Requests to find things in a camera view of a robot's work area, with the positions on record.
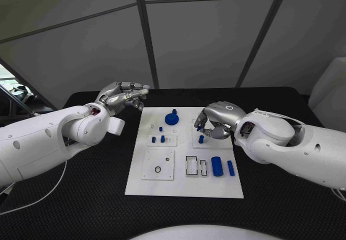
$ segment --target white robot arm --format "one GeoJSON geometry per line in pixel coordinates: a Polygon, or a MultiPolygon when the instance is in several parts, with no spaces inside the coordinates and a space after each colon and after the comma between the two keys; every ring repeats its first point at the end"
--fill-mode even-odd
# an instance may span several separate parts
{"type": "Polygon", "coordinates": [[[0,128],[0,186],[46,172],[82,150],[97,145],[108,133],[120,135],[126,122],[113,117],[133,105],[143,110],[150,86],[116,82],[100,92],[95,102],[39,115],[0,128]],[[75,141],[66,145],[64,137],[75,141]]]}
{"type": "Polygon", "coordinates": [[[235,145],[261,164],[276,164],[289,173],[332,189],[346,189],[346,133],[273,112],[247,114],[229,102],[212,103],[201,112],[195,127],[216,139],[234,131],[235,145]],[[283,119],[294,120],[290,125],[283,119]],[[205,129],[206,121],[215,129],[205,129]]]}

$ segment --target textured black surface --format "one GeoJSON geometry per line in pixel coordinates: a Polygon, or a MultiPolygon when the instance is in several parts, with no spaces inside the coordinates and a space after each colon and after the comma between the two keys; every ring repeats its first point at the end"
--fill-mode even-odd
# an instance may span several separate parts
{"type": "MultiPolygon", "coordinates": [[[[71,96],[66,107],[95,100],[97,92],[71,96]]],[[[152,90],[147,107],[202,107],[229,101],[322,126],[299,92],[289,87],[152,90]]],[[[283,239],[345,239],[346,204],[329,188],[261,165],[234,147],[245,199],[126,196],[141,113],[133,108],[121,136],[81,152],[66,165],[61,185],[36,205],[0,216],[0,239],[128,239],[154,229],[215,224],[255,230],[283,239]]],[[[0,211],[36,201],[52,189],[64,164],[19,182],[0,211]]]]}

